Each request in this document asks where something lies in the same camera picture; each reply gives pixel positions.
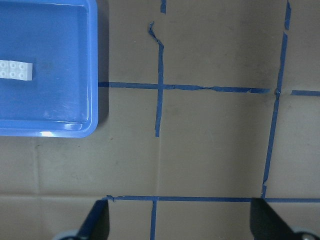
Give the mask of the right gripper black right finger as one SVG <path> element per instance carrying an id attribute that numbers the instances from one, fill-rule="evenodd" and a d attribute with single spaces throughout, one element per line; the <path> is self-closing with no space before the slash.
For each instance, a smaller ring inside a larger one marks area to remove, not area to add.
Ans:
<path id="1" fill-rule="evenodd" d="M 263 198 L 251 199 L 249 227 L 255 240 L 300 239 Z"/>

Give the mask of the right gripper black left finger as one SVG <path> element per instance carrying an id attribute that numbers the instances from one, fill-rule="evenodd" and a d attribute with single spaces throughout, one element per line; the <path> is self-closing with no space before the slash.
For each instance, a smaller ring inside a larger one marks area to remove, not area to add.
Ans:
<path id="1" fill-rule="evenodd" d="M 107 240 L 110 233 L 109 204 L 97 200 L 75 235 L 76 240 Z"/>

